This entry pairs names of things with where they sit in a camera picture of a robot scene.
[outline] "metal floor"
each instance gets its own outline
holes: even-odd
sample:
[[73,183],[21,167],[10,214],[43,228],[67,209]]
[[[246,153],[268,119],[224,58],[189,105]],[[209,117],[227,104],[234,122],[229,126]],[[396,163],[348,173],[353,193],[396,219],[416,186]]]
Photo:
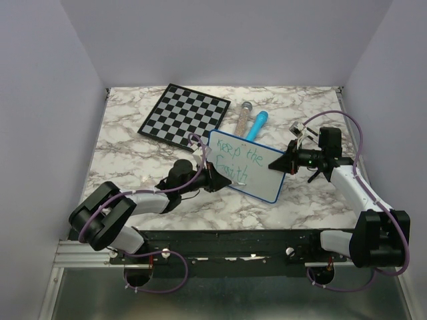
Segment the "metal floor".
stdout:
[[[357,287],[368,270],[340,267],[335,286]],[[179,279],[154,279],[150,289],[166,289]],[[253,277],[189,279],[167,295],[125,290],[117,269],[70,269],[64,273],[53,318],[56,320],[288,320],[410,319],[395,278],[379,275],[359,293],[334,293],[305,278]]]

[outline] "blue marker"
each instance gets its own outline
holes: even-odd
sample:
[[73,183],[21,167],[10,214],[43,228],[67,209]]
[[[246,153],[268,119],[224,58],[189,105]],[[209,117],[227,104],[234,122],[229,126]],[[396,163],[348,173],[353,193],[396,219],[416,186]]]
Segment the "blue marker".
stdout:
[[252,125],[251,131],[249,131],[248,136],[246,137],[246,140],[253,141],[258,134],[258,131],[261,129],[261,127],[264,125],[264,123],[268,119],[268,112],[261,111],[256,116],[256,120],[254,122],[254,125]]

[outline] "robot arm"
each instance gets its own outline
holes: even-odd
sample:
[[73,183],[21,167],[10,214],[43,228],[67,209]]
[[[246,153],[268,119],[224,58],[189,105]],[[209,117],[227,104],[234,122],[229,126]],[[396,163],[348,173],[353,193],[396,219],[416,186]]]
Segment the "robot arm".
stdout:
[[404,263],[404,248],[400,236],[391,225],[390,219],[378,206],[382,204],[397,220],[400,228],[409,239],[410,219],[405,211],[395,211],[377,196],[356,169],[358,178],[377,200],[373,202],[370,195],[356,180],[353,172],[353,161],[342,156],[341,131],[337,128],[323,127],[318,135],[318,146],[321,150],[301,148],[302,139],[307,136],[302,124],[294,124],[291,132],[298,139],[291,141],[285,154],[270,163],[269,169],[291,175],[299,167],[317,169],[308,183],[320,173],[339,190],[350,204],[358,222],[353,233],[340,230],[322,231],[320,243],[322,249],[349,257],[357,267],[401,266]]
[[[342,156],[341,131],[337,128],[321,128],[320,134],[311,139],[309,135],[302,134],[304,128],[301,125],[293,128],[299,139],[290,141],[285,154],[270,163],[269,169],[291,175],[296,174],[301,166],[317,169],[308,183],[323,173],[325,178],[343,193],[358,218],[353,232],[320,231],[319,239],[310,244],[313,250],[319,248],[324,252],[331,251],[350,257],[357,267],[401,266],[405,258],[402,240],[378,203],[371,201],[367,192],[357,183],[352,171],[353,160]],[[302,139],[307,137],[312,141],[318,140],[321,150],[302,149]],[[188,183],[195,174],[192,164],[188,160],[180,159],[175,162],[167,178],[160,181],[155,188],[175,189]],[[133,193],[119,197],[110,203],[106,212],[102,212],[89,224],[84,234],[85,240],[96,251],[111,246],[135,253],[147,239],[144,239],[138,230],[125,226],[131,215],[167,213],[181,203],[181,195],[184,193],[202,188],[207,192],[215,192],[231,184],[232,181],[220,175],[212,163],[207,162],[206,168],[201,170],[197,179],[179,191],[167,194]],[[370,187],[368,190],[376,196]],[[71,226],[80,233],[97,209],[122,191],[110,181],[103,183],[71,214]],[[381,200],[379,202],[390,209],[408,240],[410,220],[406,212],[395,211],[387,203]]]
[[[185,159],[177,160],[170,169],[168,176],[155,186],[157,190],[176,189],[189,182],[196,175],[193,165]],[[125,226],[132,215],[143,213],[167,213],[181,203],[184,193],[204,189],[216,192],[233,181],[220,175],[210,162],[201,170],[197,179],[178,191],[169,193],[131,193],[122,195],[109,204],[88,226],[84,237],[95,251],[106,247],[123,250],[128,253],[137,252],[145,239],[137,229]],[[102,183],[73,213],[69,216],[70,225],[80,233],[98,208],[108,199],[126,189],[119,189],[111,181]]]

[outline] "black bracket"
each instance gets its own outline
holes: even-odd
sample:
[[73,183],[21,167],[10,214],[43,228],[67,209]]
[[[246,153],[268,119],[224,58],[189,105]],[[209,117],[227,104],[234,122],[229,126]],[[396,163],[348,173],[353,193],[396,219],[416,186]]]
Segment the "black bracket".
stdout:
[[[391,210],[409,241],[410,218],[405,211]],[[405,260],[402,240],[388,216],[381,212],[361,212],[350,240],[350,257],[355,266],[398,267]]]
[[[120,190],[114,183],[104,182],[70,214],[68,218],[70,225],[80,233],[99,206],[119,193]],[[135,207],[136,204],[125,196],[113,201],[108,206],[110,210],[108,215],[100,213],[89,225],[84,235],[86,242],[95,251],[106,248],[117,237]]]

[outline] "blue whiteboard frame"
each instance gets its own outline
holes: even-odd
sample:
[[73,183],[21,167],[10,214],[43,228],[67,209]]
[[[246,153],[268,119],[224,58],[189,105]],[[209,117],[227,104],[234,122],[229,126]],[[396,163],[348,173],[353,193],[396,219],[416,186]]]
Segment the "blue whiteboard frame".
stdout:
[[[211,142],[211,133],[212,133],[212,132],[214,132],[214,131],[217,131],[217,132],[222,133],[222,134],[224,134],[224,135],[228,135],[229,137],[233,137],[233,138],[236,138],[236,139],[239,139],[239,140],[242,140],[242,141],[245,141],[245,142],[251,143],[251,144],[253,144],[253,145],[257,145],[258,147],[263,147],[263,148],[266,148],[266,149],[269,149],[269,150],[273,150],[273,151],[275,151],[275,152],[281,153],[282,155],[284,155],[284,154],[285,154],[283,151],[280,151],[280,150],[277,150],[277,149],[274,149],[274,148],[268,147],[267,145],[262,145],[262,144],[260,144],[260,143],[256,143],[256,142],[253,142],[253,141],[249,141],[249,140],[246,140],[246,139],[244,139],[244,138],[242,138],[242,137],[238,137],[237,135],[232,135],[232,134],[230,134],[230,133],[226,133],[226,132],[223,132],[223,131],[221,131],[221,130],[217,130],[217,129],[211,130],[211,131],[209,132],[209,140],[207,141],[207,145],[209,145],[209,143]],[[282,182],[280,183],[280,188],[279,188],[278,194],[276,195],[276,198],[275,198],[275,199],[274,199],[274,201],[272,201],[272,202],[271,202],[271,201],[267,201],[267,200],[265,200],[265,199],[262,199],[262,198],[260,198],[260,197],[256,197],[255,195],[251,195],[250,193],[247,193],[247,192],[242,191],[242,190],[240,190],[240,189],[234,188],[234,187],[232,187],[231,185],[229,185],[228,187],[229,187],[229,188],[231,188],[231,189],[234,189],[234,190],[236,190],[236,191],[239,191],[239,192],[241,192],[241,193],[244,193],[245,195],[249,195],[249,196],[251,196],[251,197],[253,197],[253,198],[259,199],[259,200],[261,200],[261,201],[263,201],[263,202],[274,204],[274,203],[278,202],[279,194],[280,194],[280,191],[282,190],[283,182],[285,181],[285,176],[286,176],[286,174],[284,173],[284,174],[283,174],[283,178],[282,178]]]

